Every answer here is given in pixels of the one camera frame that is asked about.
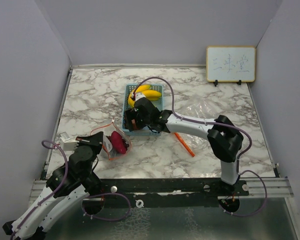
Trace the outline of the clear orange zipper bag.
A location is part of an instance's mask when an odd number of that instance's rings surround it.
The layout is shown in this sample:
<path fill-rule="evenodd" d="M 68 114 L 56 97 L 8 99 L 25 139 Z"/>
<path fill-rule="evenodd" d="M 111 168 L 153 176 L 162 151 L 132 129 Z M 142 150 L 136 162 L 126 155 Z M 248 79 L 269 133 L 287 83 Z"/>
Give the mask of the clear orange zipper bag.
<path fill-rule="evenodd" d="M 119 129 L 114 119 L 106 125 L 94 127 L 90 131 L 90 135 L 103 133 L 102 149 L 100 156 L 104 160 L 117 160 L 126 156 L 131 148 L 132 144 L 128 136 Z"/>

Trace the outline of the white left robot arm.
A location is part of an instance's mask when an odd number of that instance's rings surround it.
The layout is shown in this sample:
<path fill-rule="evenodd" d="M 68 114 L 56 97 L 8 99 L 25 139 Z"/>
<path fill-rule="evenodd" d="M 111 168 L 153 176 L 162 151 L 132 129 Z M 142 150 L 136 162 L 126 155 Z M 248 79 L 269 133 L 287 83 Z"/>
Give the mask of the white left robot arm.
<path fill-rule="evenodd" d="M 60 151 L 64 164 L 53 171 L 39 197 L 28 210 L 18 219 L 2 226 L 5 234 L 12 240 L 32 238 L 52 210 L 61 212 L 59 203 L 63 202 L 66 208 L 72 199 L 96 197 L 101 192 L 102 181 L 94 173 L 93 163 L 103 148 L 103 141 L 102 131 L 75 139 L 61 136 L 58 143 L 43 140 L 41 144 L 45 148 Z"/>

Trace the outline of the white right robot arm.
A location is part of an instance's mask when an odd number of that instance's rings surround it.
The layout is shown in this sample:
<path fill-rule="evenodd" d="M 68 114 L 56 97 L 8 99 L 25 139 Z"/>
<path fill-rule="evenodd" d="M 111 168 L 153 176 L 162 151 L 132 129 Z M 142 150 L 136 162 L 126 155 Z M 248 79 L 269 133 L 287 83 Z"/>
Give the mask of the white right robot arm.
<path fill-rule="evenodd" d="M 142 97 L 133 108 L 124 111 L 123 119 L 130 132 L 147 127 L 155 133 L 182 133 L 208 141 L 212 152 L 220 160 L 220 191 L 226 196 L 237 191 L 240 178 L 237 155 L 244 137 L 226 116 L 219 115 L 216 119 L 182 116 L 172 110 L 159 110 Z"/>

